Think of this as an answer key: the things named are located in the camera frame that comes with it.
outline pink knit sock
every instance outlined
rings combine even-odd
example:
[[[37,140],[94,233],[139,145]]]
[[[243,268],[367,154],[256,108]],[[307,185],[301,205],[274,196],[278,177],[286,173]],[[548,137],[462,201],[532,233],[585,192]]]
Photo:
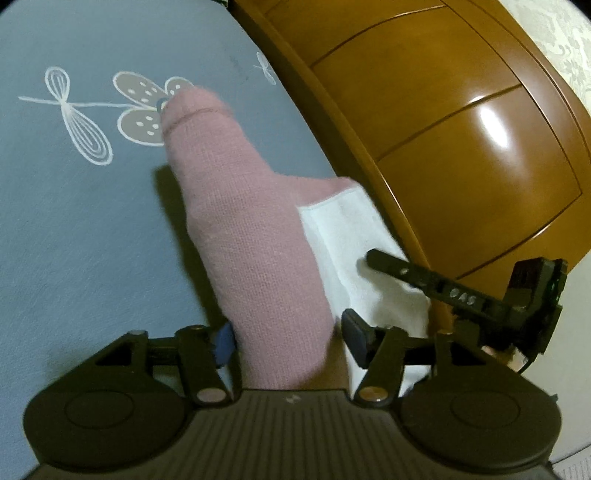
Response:
[[[297,206],[349,179],[274,173],[228,107],[194,87],[162,113],[187,229],[232,322],[246,388],[347,388],[342,341]]]

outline patterned wallpaper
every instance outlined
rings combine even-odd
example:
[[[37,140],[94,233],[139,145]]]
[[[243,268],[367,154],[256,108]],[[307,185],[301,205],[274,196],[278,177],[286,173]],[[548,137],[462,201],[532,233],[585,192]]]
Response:
[[[569,0],[499,0],[591,113],[591,21]]]

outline white cloth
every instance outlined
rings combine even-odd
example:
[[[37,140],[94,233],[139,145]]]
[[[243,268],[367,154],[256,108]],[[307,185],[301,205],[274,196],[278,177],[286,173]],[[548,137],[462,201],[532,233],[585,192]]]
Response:
[[[371,326],[393,325],[411,337],[426,338],[430,300],[422,291],[370,269],[365,254],[378,248],[408,260],[361,186],[300,208],[306,238],[319,266],[324,292],[335,318],[354,309]],[[350,394],[365,370],[346,349]],[[428,366],[405,368],[399,396],[427,375]]]

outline wooden furniture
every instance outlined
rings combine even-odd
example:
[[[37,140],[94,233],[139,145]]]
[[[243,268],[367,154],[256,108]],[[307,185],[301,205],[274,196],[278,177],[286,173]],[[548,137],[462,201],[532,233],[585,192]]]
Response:
[[[415,263],[502,298],[516,261],[591,249],[591,118],[496,0],[230,10]]]

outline black cable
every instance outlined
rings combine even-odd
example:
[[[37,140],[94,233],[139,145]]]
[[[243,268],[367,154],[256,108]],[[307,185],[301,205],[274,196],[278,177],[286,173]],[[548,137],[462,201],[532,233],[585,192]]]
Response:
[[[521,375],[523,372],[525,372],[525,371],[527,370],[527,368],[528,368],[528,367],[529,367],[529,366],[530,366],[532,363],[534,363],[534,361],[533,361],[532,359],[528,360],[528,361],[527,361],[527,363],[526,363],[526,364],[525,364],[523,367],[521,367],[521,368],[518,370],[518,372],[517,372],[517,373],[519,373],[519,374]]]

